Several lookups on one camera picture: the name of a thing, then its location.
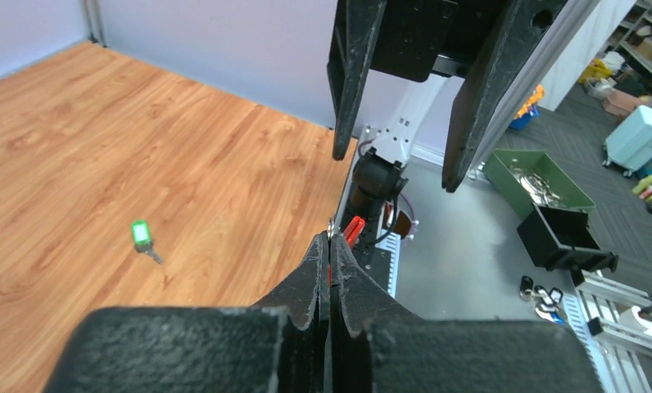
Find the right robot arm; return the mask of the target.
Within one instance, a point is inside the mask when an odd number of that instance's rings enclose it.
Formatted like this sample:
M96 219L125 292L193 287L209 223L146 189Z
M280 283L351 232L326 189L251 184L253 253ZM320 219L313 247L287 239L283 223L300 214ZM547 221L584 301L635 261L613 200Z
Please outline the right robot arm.
M441 185L455 192L481 145L517 114L532 90L517 91L523 68L565 8L563 1L340 1L327 74L336 116L333 158L342 160L370 71L409 80L391 125L364 143L342 218L373 229L387 202L405 186L404 171L434 92L432 75L463 83L451 106Z

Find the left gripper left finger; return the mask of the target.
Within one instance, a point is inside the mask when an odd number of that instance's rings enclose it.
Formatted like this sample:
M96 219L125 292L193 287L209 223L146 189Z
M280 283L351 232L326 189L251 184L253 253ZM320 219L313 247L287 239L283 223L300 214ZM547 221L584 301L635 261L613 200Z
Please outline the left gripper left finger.
M328 237L248 307L106 307L72 332L47 392L321 392Z

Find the metal key holder red handle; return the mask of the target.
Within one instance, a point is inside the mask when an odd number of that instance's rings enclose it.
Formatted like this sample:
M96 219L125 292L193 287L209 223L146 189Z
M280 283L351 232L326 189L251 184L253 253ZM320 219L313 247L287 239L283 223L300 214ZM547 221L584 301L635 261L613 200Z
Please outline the metal key holder red handle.
M355 247L358 245L364 226L365 220L357 215L346 223L345 228L339 227L334 217L328 220L324 231L326 253L324 275L328 289L337 285L337 273L343 264L357 262Z

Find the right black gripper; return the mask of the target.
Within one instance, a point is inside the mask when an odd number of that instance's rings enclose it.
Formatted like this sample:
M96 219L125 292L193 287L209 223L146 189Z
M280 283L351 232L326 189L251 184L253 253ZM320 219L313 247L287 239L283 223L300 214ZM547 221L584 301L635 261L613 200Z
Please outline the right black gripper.
M451 108L442 188L470 168L502 97L565 1L339 1L328 54L332 158L350 146L369 69L409 81L464 78Z

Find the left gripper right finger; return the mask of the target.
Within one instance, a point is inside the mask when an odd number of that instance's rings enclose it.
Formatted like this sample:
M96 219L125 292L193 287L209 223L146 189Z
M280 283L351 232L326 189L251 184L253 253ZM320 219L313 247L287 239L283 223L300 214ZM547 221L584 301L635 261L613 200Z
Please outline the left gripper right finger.
M330 240L336 392L600 392L575 332L526 320L426 320Z

